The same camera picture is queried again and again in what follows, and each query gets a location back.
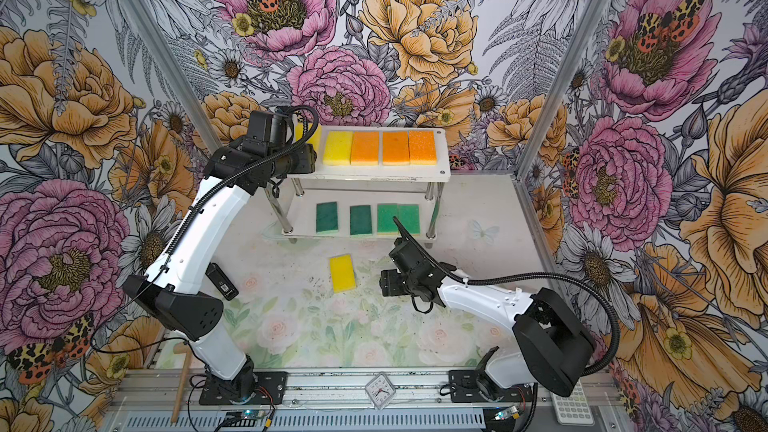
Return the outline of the yellow sponge bottom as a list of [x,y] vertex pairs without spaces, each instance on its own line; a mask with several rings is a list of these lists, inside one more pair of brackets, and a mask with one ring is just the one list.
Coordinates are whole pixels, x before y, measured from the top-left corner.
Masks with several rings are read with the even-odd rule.
[[306,121],[298,121],[294,128],[294,142],[297,143],[300,140],[304,138],[304,136],[308,136],[308,140],[302,144],[300,147],[297,147],[295,149],[295,152],[302,152],[307,151],[309,149],[312,149],[312,151],[317,154],[320,150],[320,139],[322,137],[322,127],[318,126],[313,134],[309,134],[313,127],[312,123],[308,123]]

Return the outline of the light green sponge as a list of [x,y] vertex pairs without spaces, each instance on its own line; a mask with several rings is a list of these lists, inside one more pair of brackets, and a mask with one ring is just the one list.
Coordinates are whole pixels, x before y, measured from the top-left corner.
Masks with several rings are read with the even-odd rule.
[[396,235],[398,227],[394,221],[398,217],[399,206],[394,203],[384,203],[377,205],[377,225],[378,235]]
[[421,233],[420,209],[418,204],[399,204],[398,219],[411,235],[416,236]]

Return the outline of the dark green scouring sponge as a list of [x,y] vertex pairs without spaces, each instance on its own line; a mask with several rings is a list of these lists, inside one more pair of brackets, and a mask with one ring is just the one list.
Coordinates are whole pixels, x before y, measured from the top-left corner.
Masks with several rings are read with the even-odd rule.
[[351,236],[369,236],[373,234],[370,205],[353,205],[350,207],[349,213],[349,233]]

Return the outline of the yellow sponge top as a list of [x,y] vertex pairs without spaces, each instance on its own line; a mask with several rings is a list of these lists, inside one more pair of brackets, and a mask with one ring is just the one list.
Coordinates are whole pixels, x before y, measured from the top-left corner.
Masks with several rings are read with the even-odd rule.
[[323,163],[327,166],[349,166],[354,133],[332,130],[326,136]]

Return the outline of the orange sponge back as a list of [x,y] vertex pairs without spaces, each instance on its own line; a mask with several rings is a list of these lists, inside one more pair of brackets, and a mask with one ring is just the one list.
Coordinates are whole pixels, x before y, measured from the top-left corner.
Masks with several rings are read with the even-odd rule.
[[375,167],[379,164],[380,133],[376,131],[355,131],[353,133],[350,164],[352,166]]

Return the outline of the orange sponge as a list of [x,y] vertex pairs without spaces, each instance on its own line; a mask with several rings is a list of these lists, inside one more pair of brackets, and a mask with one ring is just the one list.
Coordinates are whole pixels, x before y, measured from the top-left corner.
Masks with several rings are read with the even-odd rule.
[[408,166],[410,164],[409,136],[405,131],[382,133],[382,164]]
[[432,130],[418,129],[408,133],[411,165],[433,166],[438,162],[435,134]]
[[375,167],[379,164],[380,133],[376,131],[355,131],[353,133],[350,164],[352,166]]

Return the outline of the orange sponge front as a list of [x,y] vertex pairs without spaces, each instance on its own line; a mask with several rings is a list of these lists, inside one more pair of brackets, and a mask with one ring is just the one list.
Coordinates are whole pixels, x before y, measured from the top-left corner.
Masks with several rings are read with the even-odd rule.
[[408,133],[411,165],[433,166],[438,162],[435,134],[432,130],[418,129]]

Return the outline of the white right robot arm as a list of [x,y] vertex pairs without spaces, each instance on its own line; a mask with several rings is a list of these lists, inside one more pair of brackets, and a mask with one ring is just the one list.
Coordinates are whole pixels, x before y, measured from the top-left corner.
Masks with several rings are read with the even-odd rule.
[[459,385],[489,402],[515,386],[536,383],[562,397],[571,395],[595,351],[594,339],[562,297],[549,288],[536,293],[496,285],[474,285],[456,267],[436,261],[413,237],[394,241],[395,267],[381,272],[382,295],[408,296],[431,307],[457,309],[510,332],[517,346],[494,346],[472,379]]

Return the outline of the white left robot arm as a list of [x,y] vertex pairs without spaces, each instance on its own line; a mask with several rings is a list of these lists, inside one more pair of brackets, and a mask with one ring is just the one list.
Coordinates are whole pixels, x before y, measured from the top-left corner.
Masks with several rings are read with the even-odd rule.
[[165,328],[180,333],[205,364],[207,385],[224,400],[244,404],[256,393],[252,360],[222,321],[223,302],[201,287],[226,231],[251,197],[294,174],[311,174],[317,153],[310,139],[319,114],[309,106],[256,111],[246,133],[211,154],[197,195],[172,239],[124,292]]

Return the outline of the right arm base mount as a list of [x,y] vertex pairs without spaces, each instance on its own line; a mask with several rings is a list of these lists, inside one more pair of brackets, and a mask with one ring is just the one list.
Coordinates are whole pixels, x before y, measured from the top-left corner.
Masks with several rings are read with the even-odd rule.
[[502,389],[486,373],[489,360],[499,350],[492,347],[472,369],[456,369],[448,372],[448,382],[439,388],[440,396],[448,396],[452,403],[527,403],[533,399],[529,384],[517,384]]

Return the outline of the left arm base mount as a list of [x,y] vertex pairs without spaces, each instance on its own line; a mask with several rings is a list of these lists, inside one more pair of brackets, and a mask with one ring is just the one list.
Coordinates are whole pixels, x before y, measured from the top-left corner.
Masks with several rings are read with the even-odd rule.
[[232,380],[207,372],[198,402],[203,406],[281,405],[287,379],[287,372],[255,371],[249,364]]

